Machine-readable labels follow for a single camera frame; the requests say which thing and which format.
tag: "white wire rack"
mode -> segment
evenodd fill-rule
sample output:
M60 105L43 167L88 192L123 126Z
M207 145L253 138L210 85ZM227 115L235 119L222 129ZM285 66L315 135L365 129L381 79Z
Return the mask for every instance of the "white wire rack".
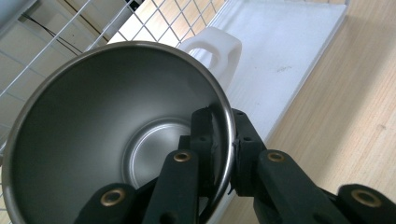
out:
M204 29L225 3L225 0L141 1L37 0L2 33L0 151L25 102L62 64L89 49L114 42L147 40L176 47ZM348 0L278 1L348 3ZM0 224L11 223L2 195L0 192Z

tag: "wooden table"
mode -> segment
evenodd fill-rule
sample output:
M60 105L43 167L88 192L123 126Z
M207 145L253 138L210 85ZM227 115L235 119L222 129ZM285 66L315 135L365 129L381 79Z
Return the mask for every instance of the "wooden table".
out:
M269 148L321 188L359 183L396 202L396 1L351 0L346 19L281 120ZM220 223L256 223L235 197Z

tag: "stainless steel cup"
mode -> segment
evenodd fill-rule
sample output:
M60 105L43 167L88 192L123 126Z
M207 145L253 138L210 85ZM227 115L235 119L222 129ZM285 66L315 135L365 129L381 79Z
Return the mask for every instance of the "stainless steel cup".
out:
M235 135L211 73L187 53L149 42L80 55L35 92L11 131L3 191L12 221L72 223L101 187L141 187L203 107L212 110L218 144L211 213L228 185Z

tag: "wire grid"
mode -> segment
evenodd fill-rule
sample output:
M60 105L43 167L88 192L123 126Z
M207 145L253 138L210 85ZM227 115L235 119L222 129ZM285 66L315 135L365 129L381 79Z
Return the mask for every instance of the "wire grid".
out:
M47 34L37 23L21 17L14 22L13 28L0 36L0 63L3 63L0 76L1 151L23 105L45 78L63 63L87 50L121 41L147 40L176 47L204 29L224 3L223 0L146 0L135 9L130 6L133 0L118 0L112 4L118 2L120 7L110 12L106 1L76 0L74 7L78 10L73 13L64 7L63 1L70 3L67 0L40 1L40 7L55 10L58 21L62 21L58 22L62 25L49 28L55 31L53 35ZM96 27L100 30L96 33L84 24L90 13L94 18L93 12L106 20L100 29ZM2 191L0 223L11 223Z

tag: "black cable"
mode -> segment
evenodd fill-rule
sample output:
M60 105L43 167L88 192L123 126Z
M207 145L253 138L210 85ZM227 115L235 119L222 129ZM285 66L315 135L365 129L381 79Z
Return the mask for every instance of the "black cable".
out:
M29 21L34 22L35 24L39 25L41 28L43 28L45 31L47 31L52 37L55 37L57 34L55 34L54 32L52 32L50 29L48 29L47 27L45 27L44 25L42 25L40 22L36 21L35 19L33 19L32 17L30 17L29 15L26 15L24 13L21 14L24 18L28 19ZM74 45L70 44L69 42L67 42L65 39L61 38L59 36L60 39L62 39L62 41L64 41L65 43L67 43L70 47L72 47L73 49L75 49L76 51L78 51L79 53L82 53L81 50L79 50L78 48L76 48ZM65 48L69 49L72 53L74 53L76 56L78 56L78 54L76 54L73 50L71 50L69 47L67 47L64 43L62 43L59 39L56 39L56 41L58 41L60 44L62 44Z

